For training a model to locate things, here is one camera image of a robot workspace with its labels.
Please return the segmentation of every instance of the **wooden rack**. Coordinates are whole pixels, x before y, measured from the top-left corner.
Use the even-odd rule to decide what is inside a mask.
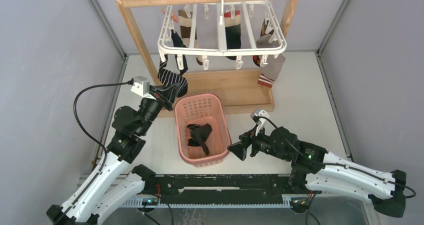
[[[224,0],[225,2],[244,2],[255,0]],[[221,0],[116,0],[129,33],[150,73],[155,85],[162,83],[158,79],[158,70],[147,49],[131,8],[156,7],[168,5],[219,3]],[[290,23],[298,0],[287,0],[280,22],[284,37],[287,37]],[[257,84],[259,69],[241,69],[229,71],[186,72],[188,92],[185,96],[198,93],[214,93],[220,97],[226,114],[251,113],[257,108],[268,112],[274,110],[272,90]],[[172,117],[173,113],[163,110],[160,117]]]

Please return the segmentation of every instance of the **white wall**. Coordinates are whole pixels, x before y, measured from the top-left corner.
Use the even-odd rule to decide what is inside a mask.
[[[75,95],[116,82],[121,58],[86,0],[0,0],[0,223],[49,224],[95,145],[78,128]],[[99,137],[111,88],[83,95],[81,121]]]
[[[128,28],[119,12],[115,0],[98,0],[106,17],[108,18],[113,30],[119,38],[123,49],[127,53],[138,53],[136,45],[128,32]],[[288,50],[317,50],[329,28],[340,4],[343,0],[298,0],[296,11],[291,22],[290,30],[287,35]],[[283,15],[285,0],[274,0],[272,6],[278,17]],[[174,6],[177,11],[184,6]],[[259,38],[261,25],[265,14],[260,12],[256,6],[254,22],[252,29],[256,38]],[[198,13],[201,14],[203,6],[198,7]],[[135,20],[143,34],[144,41],[151,52],[158,51],[157,42],[160,28],[164,20],[160,7],[142,7],[133,8]],[[198,19],[197,36],[201,48],[217,47],[215,20]],[[246,39],[247,33],[242,33],[242,46],[249,47]]]
[[[357,161],[405,171],[418,192],[390,225],[424,219],[423,10],[424,0],[352,0],[323,54]]]

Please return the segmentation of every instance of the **cable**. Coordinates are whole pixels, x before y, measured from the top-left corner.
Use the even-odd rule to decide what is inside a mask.
[[[171,225],[174,225],[174,213],[172,212],[171,206],[167,203],[166,204],[169,208],[169,212],[171,213]]]
[[[319,225],[321,225],[321,223],[320,223],[320,221],[318,221],[318,219],[317,219],[317,217],[315,216],[315,215],[313,215],[312,213],[310,213],[309,212],[309,210],[311,209],[311,205],[312,205],[312,202],[314,201],[314,199],[315,199],[315,196],[317,195],[317,193],[318,193],[318,191],[316,191],[314,194],[313,194],[313,196],[312,196],[312,198],[310,199],[310,202],[309,202],[309,207],[307,208],[307,210],[306,210],[306,216],[305,216],[305,225],[308,225],[308,215],[310,214],[317,222],[318,222],[318,224]]]
[[[310,212],[309,215],[315,219],[315,221],[318,223],[318,225],[321,225],[321,223],[318,220],[318,218],[314,214],[312,214],[312,212]]]
[[[98,84],[98,85],[93,85],[93,86],[89,86],[84,88],[83,90],[81,90],[75,97],[75,100],[73,101],[73,115],[75,117],[76,123],[78,124],[78,126],[81,128],[81,130],[85,133],[85,135],[87,135],[91,140],[93,140],[96,144],[98,144],[102,149],[103,149],[103,153],[104,153],[104,159],[101,163],[99,172],[102,171],[105,162],[106,162],[106,158],[108,157],[108,151],[106,150],[105,145],[103,145],[100,141],[98,141],[97,139],[95,139],[83,126],[83,124],[80,121],[80,118],[78,117],[78,113],[77,113],[77,103],[78,103],[78,99],[80,98],[80,96],[87,92],[90,89],[95,89],[95,88],[102,88],[102,87],[113,87],[113,86],[121,86],[121,85],[131,85],[134,83],[134,80],[131,79],[127,82],[120,82],[120,83],[109,83],[109,84]]]
[[[267,120],[278,132],[280,132],[281,134],[285,135],[282,131],[280,131],[280,129],[277,127],[277,125],[275,125],[275,123],[273,123],[273,121],[271,121],[268,117],[257,116],[257,118]],[[301,151],[299,151],[289,140],[287,140],[287,138],[285,136],[283,136],[283,138],[296,151],[296,153],[298,153],[301,157],[310,160],[305,154],[303,154]],[[310,162],[313,163],[313,164],[316,164],[316,165],[320,165],[322,167],[325,167],[325,166],[339,166],[339,167],[345,168],[345,165],[340,164],[340,163],[322,163],[322,162],[313,161],[313,160],[310,160]],[[412,192],[412,195],[406,196],[407,199],[413,198],[413,197],[415,197],[417,195],[417,193],[415,192],[415,190],[412,189],[412,188],[410,188],[407,185],[404,185],[404,184],[401,184],[401,183],[398,183],[398,182],[393,182],[393,181],[385,181],[384,178],[378,177],[378,176],[376,176],[374,174],[371,174],[371,173],[369,173],[367,171],[361,170],[361,169],[356,168],[356,167],[351,167],[350,166],[349,169],[352,169],[354,171],[357,171],[357,172],[366,174],[366,175],[368,175],[370,177],[373,177],[373,178],[375,178],[377,180],[380,180],[382,182],[389,183],[389,184],[392,184],[392,185],[395,185],[395,186],[399,186],[399,187],[404,188],[404,189],[408,189],[409,191]]]
[[[155,196],[156,198],[158,198],[158,199],[161,199],[162,198],[162,195],[155,195],[155,194],[152,194],[152,196]],[[163,203],[163,204],[166,204],[167,206],[168,206],[168,208],[169,208],[169,213],[171,214],[171,225],[174,225],[174,213],[173,213],[173,211],[172,211],[172,208],[171,208],[171,206],[168,204],[168,203]]]
[[[81,130],[85,133],[85,135],[87,135],[91,140],[93,140],[96,144],[98,144],[102,149],[103,149],[103,161],[101,162],[101,166],[98,170],[98,172],[93,176],[93,178],[90,180],[90,182],[88,182],[87,186],[84,187],[84,189],[81,191],[81,193],[75,198],[75,200],[73,200],[72,205],[69,206],[65,212],[53,223],[53,225],[56,225],[57,222],[59,222],[68,212],[69,210],[71,210],[71,208],[73,207],[73,205],[75,205],[78,200],[81,198],[81,196],[86,192],[86,190],[90,187],[90,185],[94,182],[94,180],[97,178],[97,176],[100,174],[100,172],[102,171],[103,167],[105,166],[106,163],[106,158],[108,157],[108,151],[106,150],[105,145],[103,145],[100,141],[98,141],[97,139],[95,139],[83,126],[83,124],[80,121],[80,118],[78,117],[78,113],[77,113],[77,102],[78,99],[80,98],[80,96],[85,93],[86,91],[90,90],[90,89],[94,89],[94,88],[101,88],[101,87],[113,87],[113,86],[121,86],[121,85],[132,85],[134,83],[134,79],[131,79],[127,82],[120,82],[120,83],[109,83],[109,84],[98,84],[98,85],[93,85],[93,86],[89,86],[84,88],[83,90],[81,90],[75,97],[75,100],[73,101],[73,115],[75,117],[76,123],[78,124],[79,128],[81,128]]]
[[[144,213],[144,216],[146,216],[148,219],[150,219],[152,222],[154,222],[157,225],[161,225],[158,221],[156,221],[153,217],[151,217],[149,214]]]

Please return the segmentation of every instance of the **wooden base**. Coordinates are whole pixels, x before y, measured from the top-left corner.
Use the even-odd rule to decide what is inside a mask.
[[[272,90],[259,85],[258,69],[187,72],[188,92],[184,97],[212,93],[221,99],[225,114],[250,114],[256,109],[274,110]],[[162,110],[159,118],[170,118],[174,112]]]

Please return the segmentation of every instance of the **pink basket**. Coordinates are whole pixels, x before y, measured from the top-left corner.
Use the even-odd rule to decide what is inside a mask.
[[[175,105],[175,122],[178,133],[179,155],[188,164],[195,167],[205,167],[218,164],[228,155],[227,147],[231,145],[223,106],[219,97],[211,93],[203,93],[180,99]],[[189,124],[210,124],[212,132],[205,142],[209,156],[202,147],[188,146]]]

